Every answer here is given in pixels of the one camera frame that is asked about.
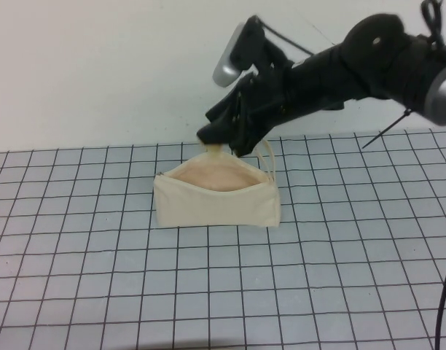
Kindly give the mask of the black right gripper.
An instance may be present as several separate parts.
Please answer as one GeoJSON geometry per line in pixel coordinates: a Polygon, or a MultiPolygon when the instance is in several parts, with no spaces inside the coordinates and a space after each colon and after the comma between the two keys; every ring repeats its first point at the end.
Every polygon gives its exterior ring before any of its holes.
{"type": "Polygon", "coordinates": [[[236,157],[251,154],[269,128],[264,119],[277,114],[285,102],[284,78],[291,65],[249,73],[206,112],[208,124],[197,132],[202,144],[229,144],[236,157]]]}

